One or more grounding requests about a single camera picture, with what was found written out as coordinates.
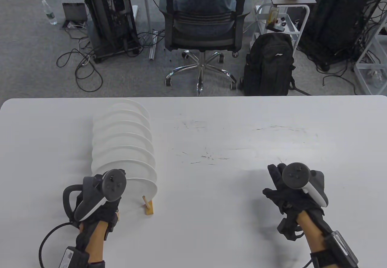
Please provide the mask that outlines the person's right hand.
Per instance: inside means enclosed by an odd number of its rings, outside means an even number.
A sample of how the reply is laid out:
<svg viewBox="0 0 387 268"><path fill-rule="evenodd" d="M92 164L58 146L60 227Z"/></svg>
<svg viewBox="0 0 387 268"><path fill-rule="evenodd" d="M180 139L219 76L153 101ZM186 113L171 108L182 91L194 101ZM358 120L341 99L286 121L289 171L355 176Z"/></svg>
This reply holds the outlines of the person's right hand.
<svg viewBox="0 0 387 268"><path fill-rule="evenodd" d="M296 232L303 229L296 220L305 211L324 236L330 235L333 230L323 219L323 208L329 204L324 192L323 172L310 170L303 163L271 164L267 168L275 190L266 188L263 194L278 206L281 214L286 214L277 227L278 232L287 240L300 238Z"/></svg>

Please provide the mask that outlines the person's left hand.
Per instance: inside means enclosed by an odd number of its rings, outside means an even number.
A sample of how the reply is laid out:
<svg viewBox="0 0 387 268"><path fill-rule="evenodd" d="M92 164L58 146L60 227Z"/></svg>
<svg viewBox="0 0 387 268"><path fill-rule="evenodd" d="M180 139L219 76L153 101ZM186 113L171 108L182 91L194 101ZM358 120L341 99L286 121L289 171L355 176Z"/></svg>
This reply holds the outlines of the person's left hand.
<svg viewBox="0 0 387 268"><path fill-rule="evenodd" d="M76 238L76 249L85 252L87 246L91 243L92 236L96 235L97 229L101 224L107 224L102 229L102 242L105 242L109 233L111 233L118 222L118 207L121 197L113 202L106 202L91 213L85 220L78 222L80 234Z"/></svg>

